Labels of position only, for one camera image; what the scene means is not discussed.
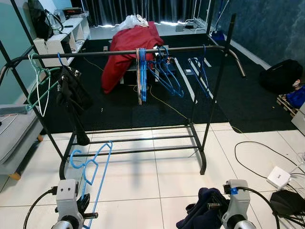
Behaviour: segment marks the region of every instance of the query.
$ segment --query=blue bag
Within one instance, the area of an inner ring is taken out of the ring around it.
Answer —
[[[305,102],[305,87],[302,86],[299,90],[287,94],[286,98],[294,108],[300,108]]]

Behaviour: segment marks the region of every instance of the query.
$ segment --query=blue wall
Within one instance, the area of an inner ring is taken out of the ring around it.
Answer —
[[[212,25],[219,3],[216,0]],[[305,0],[232,0],[220,21],[223,30],[233,13],[233,39],[240,45],[270,65],[294,59],[305,67]]]
[[[36,35],[32,28],[27,4],[22,3],[21,5],[19,5],[19,10],[33,38],[35,38]],[[0,2],[0,15],[0,40],[2,41],[10,58],[13,59],[25,52],[29,48],[30,42],[9,0],[2,0]],[[0,68],[2,68],[4,64],[4,57],[0,53]],[[35,79],[34,71],[32,70],[29,62],[22,61],[17,67],[17,71],[19,72],[20,77],[22,78],[26,87],[29,87]],[[0,87],[0,104],[12,104],[21,95],[22,91],[19,85],[17,84],[14,75],[9,70],[8,74],[4,77],[4,80]]]
[[[64,9],[66,7],[72,7],[70,0],[53,0],[54,5],[58,9]]]

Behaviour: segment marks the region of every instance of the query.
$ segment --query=black curtain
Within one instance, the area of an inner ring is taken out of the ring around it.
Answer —
[[[193,18],[196,0],[83,0],[87,5],[91,26],[115,25],[131,14],[147,21],[177,22]]]

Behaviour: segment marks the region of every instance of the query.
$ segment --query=gray sofa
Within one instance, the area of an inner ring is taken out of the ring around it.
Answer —
[[[42,141],[42,125],[34,111],[3,114],[0,110],[0,174],[20,179],[17,171],[36,138]]]

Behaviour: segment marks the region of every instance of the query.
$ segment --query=white tile floor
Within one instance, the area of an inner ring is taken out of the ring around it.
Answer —
[[[196,125],[198,136],[203,139],[205,125]],[[94,140],[113,140],[126,138],[148,138],[168,135],[187,134],[187,129],[139,130],[136,132],[117,132],[90,135]],[[71,134],[55,134],[59,148],[63,151]],[[176,151],[152,151],[136,154],[111,156],[106,179],[103,184],[100,201],[97,205],[99,217],[93,220],[92,228],[142,228],[174,229],[176,222],[186,216],[185,207],[197,201],[201,187],[216,187],[222,190],[222,184],[228,179],[246,179],[249,187],[270,198],[274,187],[265,179],[246,170],[237,163],[234,146],[242,141],[258,141],[284,154],[297,162],[297,154],[305,151],[305,137],[298,131],[274,131],[265,133],[238,134],[229,123],[212,124],[205,146],[207,158],[206,174],[199,175],[199,155],[193,149]],[[194,142],[187,138],[174,140],[146,140],[113,144],[113,152],[119,150],[154,149],[165,146],[191,146]],[[94,153],[100,145],[79,147],[84,153]],[[245,143],[237,147],[237,155],[248,167],[267,176],[275,165],[289,171],[293,165],[271,150],[255,144]],[[99,170],[96,180],[101,179],[106,156],[98,158]],[[25,168],[21,180],[14,181],[0,176],[0,228],[22,228],[29,206],[44,191],[59,181],[58,157],[47,137],[41,143]],[[94,167],[88,167],[87,175]],[[69,167],[66,177],[80,180],[80,171]],[[297,182],[305,186],[304,178]],[[87,190],[93,201],[98,191],[98,181]],[[34,208],[28,222],[28,228],[51,228],[57,220],[54,212],[55,197],[43,198]],[[255,194],[251,194],[248,209],[249,220],[258,229],[275,228],[275,220],[268,206]],[[282,228],[298,228],[282,221]]]

